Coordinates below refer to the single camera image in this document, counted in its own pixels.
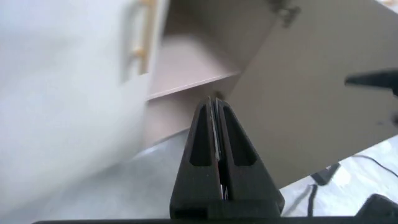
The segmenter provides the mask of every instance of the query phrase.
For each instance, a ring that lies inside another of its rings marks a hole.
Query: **black object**
[[[356,214],[357,217],[398,217],[398,205],[379,194],[372,194]]]
[[[315,196],[317,195],[317,192],[318,192],[318,185],[313,184],[311,194],[308,198],[308,208],[307,208],[307,216],[308,217],[313,217],[313,201],[315,200]]]
[[[365,224],[398,223],[367,202],[357,217],[281,218],[284,199],[224,101],[195,112],[170,201],[171,220],[75,220],[36,224]],[[390,201],[384,208],[396,207]]]
[[[315,180],[315,182],[318,185],[324,186],[330,182],[331,178],[336,173],[339,167],[340,167],[339,163],[333,164],[330,167],[324,168],[319,172],[311,174],[311,177]]]
[[[375,86],[392,90],[398,96],[398,69],[381,70],[360,75],[349,75],[346,85]]]

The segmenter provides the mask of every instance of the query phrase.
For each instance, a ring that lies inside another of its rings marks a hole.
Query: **beige panel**
[[[186,13],[170,10],[148,100],[241,72]]]
[[[397,133],[391,92],[344,79],[398,66],[398,15],[372,0],[292,5],[301,15],[273,28],[229,99],[279,187]]]
[[[245,68],[271,30],[276,15],[266,0],[181,0],[220,46]]]

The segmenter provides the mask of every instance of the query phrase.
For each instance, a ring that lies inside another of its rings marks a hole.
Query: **door hinge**
[[[298,6],[280,8],[278,11],[278,15],[283,20],[282,26],[285,28],[289,28],[290,25],[292,25],[293,21],[300,14],[300,12],[301,8]]]

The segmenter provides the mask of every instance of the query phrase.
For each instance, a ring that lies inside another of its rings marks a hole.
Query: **shelf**
[[[207,96],[201,88],[193,88],[148,101],[144,147],[188,129],[197,105]]]
[[[168,18],[148,100],[240,73],[226,53],[185,16]]]

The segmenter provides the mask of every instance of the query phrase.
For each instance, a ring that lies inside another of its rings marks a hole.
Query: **cabinet handle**
[[[143,46],[133,50],[134,57],[141,59],[139,74],[148,73],[149,54],[152,47],[152,33],[154,31],[156,0],[141,0],[141,4],[147,8],[146,23],[144,27]]]

